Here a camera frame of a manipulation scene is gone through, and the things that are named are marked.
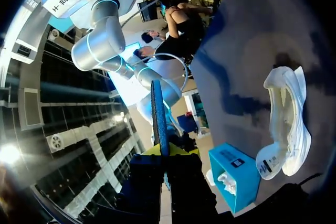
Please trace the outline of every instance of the yellow object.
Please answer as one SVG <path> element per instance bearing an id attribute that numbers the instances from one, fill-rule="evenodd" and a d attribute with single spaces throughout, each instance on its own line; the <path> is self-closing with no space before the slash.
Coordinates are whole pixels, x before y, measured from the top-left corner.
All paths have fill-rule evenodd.
<path id="1" fill-rule="evenodd" d="M 186 152 L 185 150 L 177 147 L 175 144 L 169 143 L 169 149 L 170 149 L 170 155 L 174 156 L 177 154 L 180 155 L 191 155 L 193 153 L 196 153 L 199 156 L 199 149 L 195 149 L 192 150 L 190 152 Z M 156 155 L 156 156 L 161 156 L 161 152 L 160 152 L 160 145 L 157 144 L 154 147 L 150 148 L 148 151 L 145 151 L 144 153 L 142 153 L 142 155 L 146 155 L 146 156 L 150 156 L 150 155 Z"/>

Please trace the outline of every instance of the ceiling light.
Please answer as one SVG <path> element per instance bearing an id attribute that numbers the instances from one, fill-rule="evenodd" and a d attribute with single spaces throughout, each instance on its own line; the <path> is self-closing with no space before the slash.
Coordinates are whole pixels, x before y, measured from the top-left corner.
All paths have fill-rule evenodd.
<path id="1" fill-rule="evenodd" d="M 0 149 L 0 162 L 13 164 L 20 158 L 20 151 L 14 145 L 5 145 Z"/>

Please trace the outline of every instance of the shoe label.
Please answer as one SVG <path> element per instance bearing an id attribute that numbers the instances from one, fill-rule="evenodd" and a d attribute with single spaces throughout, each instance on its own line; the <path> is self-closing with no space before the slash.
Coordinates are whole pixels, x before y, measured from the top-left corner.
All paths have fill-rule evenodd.
<path id="1" fill-rule="evenodd" d="M 268 160 L 264 159 L 262 162 L 258 163 L 257 168 L 260 174 L 268 175 L 278 164 L 279 164 L 278 159 L 275 156 L 273 156 Z"/>

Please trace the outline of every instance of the cable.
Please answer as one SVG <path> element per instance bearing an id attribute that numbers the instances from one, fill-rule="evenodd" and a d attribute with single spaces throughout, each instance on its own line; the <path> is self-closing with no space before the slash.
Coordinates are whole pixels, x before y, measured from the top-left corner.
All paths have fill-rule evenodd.
<path id="1" fill-rule="evenodd" d="M 158 2 L 159 0 L 154 0 L 153 2 L 149 3 L 148 5 L 142 7 L 140 10 L 138 10 L 136 13 L 134 13 L 131 17 L 129 17 L 128 19 L 126 19 L 126 21 L 121 25 L 121 29 L 127 24 L 128 21 L 130 21 L 136 14 L 138 14 L 139 12 L 142 12 L 143 10 L 145 10 L 146 8 L 150 7 L 151 5 L 154 5 Z"/>
<path id="2" fill-rule="evenodd" d="M 184 82 L 183 82 L 183 85 L 181 86 L 180 90 L 182 92 L 182 90 L 184 89 L 185 85 L 187 84 L 187 80 L 188 80 L 188 67 L 186 66 L 186 64 L 184 63 L 183 60 L 181 60 L 179 57 L 175 56 L 175 55 L 172 55 L 172 54 L 168 54 L 166 52 L 160 52 L 158 54 L 153 54 L 152 56 L 147 56 L 146 58 L 143 58 L 139 61 L 137 61 L 136 63 L 133 63 L 133 64 L 129 64 L 130 66 L 135 66 L 136 64 L 139 64 L 147 59 L 150 59 L 152 58 L 153 56 L 159 56 L 159 55 L 166 55 L 166 56 L 170 56 L 170 57 L 173 57 L 175 58 L 176 60 L 178 60 L 182 65 L 183 65 L 183 68 L 184 68 L 184 74 L 185 74 L 185 78 L 184 78 Z"/>
<path id="3" fill-rule="evenodd" d="M 166 52 L 159 52 L 158 54 L 153 54 L 153 56 L 160 56 L 160 55 L 166 55 L 166 56 L 170 56 L 175 58 L 176 60 L 178 60 L 184 67 L 184 74 L 185 74 L 185 78 L 184 78 L 184 82 L 183 85 L 181 86 L 180 90 L 182 92 L 182 90 L 184 89 L 185 85 L 187 84 L 187 80 L 188 80 L 188 67 L 186 66 L 186 64 L 184 63 L 183 60 L 181 60 L 179 57 L 172 55 L 172 54 L 168 54 Z"/>
<path id="4" fill-rule="evenodd" d="M 300 182 L 298 185 L 302 186 L 303 184 L 305 184 L 306 182 L 310 181 L 313 178 L 317 178 L 319 176 L 321 176 L 322 173 L 315 173 L 314 175 L 311 175 L 310 177 L 306 178 L 305 180 L 303 180 L 302 182 Z"/>
<path id="5" fill-rule="evenodd" d="M 175 118 L 173 117 L 171 110 L 169 110 L 169 119 L 172 121 L 174 126 L 183 134 L 184 129 L 175 121 Z"/>

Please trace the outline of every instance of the shoe tongue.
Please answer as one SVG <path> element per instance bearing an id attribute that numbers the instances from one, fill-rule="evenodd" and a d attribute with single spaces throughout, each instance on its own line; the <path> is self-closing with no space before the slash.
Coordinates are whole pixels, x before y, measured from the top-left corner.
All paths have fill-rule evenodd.
<path id="1" fill-rule="evenodd" d="M 286 150 L 279 143 L 273 143 L 262 148 L 256 157 L 259 174 L 265 180 L 274 178 L 286 161 Z"/>

